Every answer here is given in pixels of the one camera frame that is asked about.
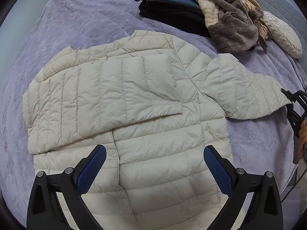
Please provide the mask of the person's right hand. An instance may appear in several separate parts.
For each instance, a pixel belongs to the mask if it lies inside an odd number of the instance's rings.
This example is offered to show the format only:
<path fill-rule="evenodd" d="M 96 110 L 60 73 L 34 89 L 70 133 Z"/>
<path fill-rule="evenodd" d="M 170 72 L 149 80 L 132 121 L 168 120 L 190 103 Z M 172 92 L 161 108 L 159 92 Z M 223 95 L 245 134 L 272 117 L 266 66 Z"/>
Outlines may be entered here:
<path fill-rule="evenodd" d="M 306 120 L 301 123 L 301 127 L 299 130 L 299 150 L 298 150 L 298 158 L 305 158 L 306 153 L 306 143 L 307 143 L 307 126 Z"/>

